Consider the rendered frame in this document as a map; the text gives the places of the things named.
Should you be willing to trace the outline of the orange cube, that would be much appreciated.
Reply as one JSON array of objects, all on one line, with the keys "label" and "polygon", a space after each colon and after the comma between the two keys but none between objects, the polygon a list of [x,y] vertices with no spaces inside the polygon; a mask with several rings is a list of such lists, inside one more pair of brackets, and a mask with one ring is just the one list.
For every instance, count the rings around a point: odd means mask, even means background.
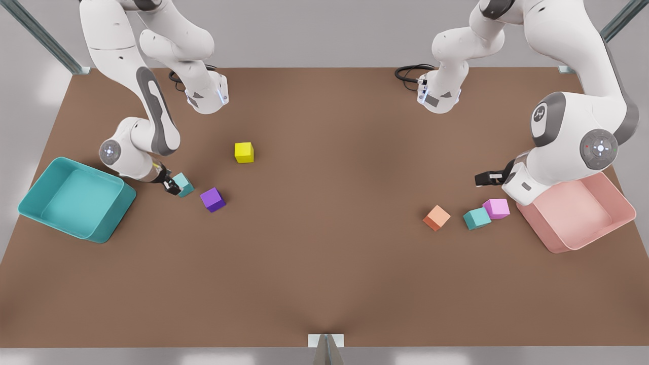
[{"label": "orange cube", "polygon": [[450,219],[451,215],[439,205],[436,205],[424,217],[423,222],[432,230],[438,231]]}]

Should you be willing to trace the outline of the teal blue cube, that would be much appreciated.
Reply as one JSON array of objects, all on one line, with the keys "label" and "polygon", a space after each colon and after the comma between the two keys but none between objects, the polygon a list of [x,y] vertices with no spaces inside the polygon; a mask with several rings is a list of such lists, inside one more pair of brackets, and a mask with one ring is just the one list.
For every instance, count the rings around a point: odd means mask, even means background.
[{"label": "teal blue cube", "polygon": [[177,196],[179,197],[187,196],[188,194],[192,193],[195,190],[192,183],[188,180],[188,178],[183,173],[176,174],[172,178],[172,180],[174,180],[174,182],[178,185],[180,189],[180,192],[177,194]]},{"label": "teal blue cube", "polygon": [[468,211],[463,215],[464,222],[469,230],[475,230],[484,227],[492,222],[487,210],[481,206],[480,208]]}]

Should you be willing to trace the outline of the teal plastic bin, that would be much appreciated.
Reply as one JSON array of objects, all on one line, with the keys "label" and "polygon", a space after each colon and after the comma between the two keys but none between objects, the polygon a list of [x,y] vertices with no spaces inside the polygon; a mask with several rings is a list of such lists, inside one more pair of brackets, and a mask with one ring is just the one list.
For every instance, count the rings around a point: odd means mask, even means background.
[{"label": "teal plastic bin", "polygon": [[105,243],[136,199],[121,178],[67,157],[54,159],[18,205],[18,212],[79,239]]}]

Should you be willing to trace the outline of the pink cube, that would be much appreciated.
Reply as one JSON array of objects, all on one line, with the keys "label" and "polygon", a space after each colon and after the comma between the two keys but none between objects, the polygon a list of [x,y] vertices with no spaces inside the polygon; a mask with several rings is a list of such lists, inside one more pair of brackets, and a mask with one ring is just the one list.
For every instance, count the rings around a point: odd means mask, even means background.
[{"label": "pink cube", "polygon": [[510,215],[507,199],[489,199],[482,204],[491,220],[499,220]]}]

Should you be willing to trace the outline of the purple cube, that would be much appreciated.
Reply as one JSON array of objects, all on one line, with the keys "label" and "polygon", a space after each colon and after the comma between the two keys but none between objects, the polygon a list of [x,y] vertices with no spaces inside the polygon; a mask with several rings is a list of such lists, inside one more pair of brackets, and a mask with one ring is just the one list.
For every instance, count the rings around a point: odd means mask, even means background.
[{"label": "purple cube", "polygon": [[216,189],[216,187],[212,187],[206,192],[201,193],[200,196],[203,205],[209,212],[215,212],[216,210],[219,210],[223,206],[226,206],[225,200],[221,196],[218,189]]}]

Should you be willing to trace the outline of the silver frame post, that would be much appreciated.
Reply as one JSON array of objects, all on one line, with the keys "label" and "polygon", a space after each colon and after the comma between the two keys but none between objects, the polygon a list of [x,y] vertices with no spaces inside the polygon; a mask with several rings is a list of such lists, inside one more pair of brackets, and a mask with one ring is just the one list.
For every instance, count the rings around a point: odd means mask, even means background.
[{"label": "silver frame post", "polygon": [[87,75],[90,67],[84,67],[56,41],[18,0],[0,0],[0,5],[13,16],[44,48],[74,76]]},{"label": "silver frame post", "polygon": [[606,42],[612,41],[644,9],[649,9],[649,0],[584,0],[586,9],[599,12],[597,26]]},{"label": "silver frame post", "polygon": [[345,365],[339,353],[344,347],[343,334],[309,334],[308,347],[315,347],[313,365]]}]

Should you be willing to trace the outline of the pink plastic bin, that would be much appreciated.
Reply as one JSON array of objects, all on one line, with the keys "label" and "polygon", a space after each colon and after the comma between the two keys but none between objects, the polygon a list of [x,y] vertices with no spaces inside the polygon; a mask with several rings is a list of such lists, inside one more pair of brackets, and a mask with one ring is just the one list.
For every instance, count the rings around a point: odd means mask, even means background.
[{"label": "pink plastic bin", "polygon": [[636,218],[635,208],[603,173],[554,185],[517,209],[553,253],[576,251]]}]

